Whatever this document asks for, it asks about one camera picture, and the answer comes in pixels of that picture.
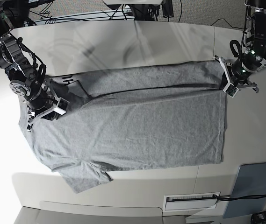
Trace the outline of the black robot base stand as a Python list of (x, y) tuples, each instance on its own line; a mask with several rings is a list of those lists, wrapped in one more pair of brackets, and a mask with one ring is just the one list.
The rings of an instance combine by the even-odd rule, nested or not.
[(49, 0), (29, 9), (27, 23), (34, 25), (67, 21), (174, 21), (180, 22), (181, 0)]

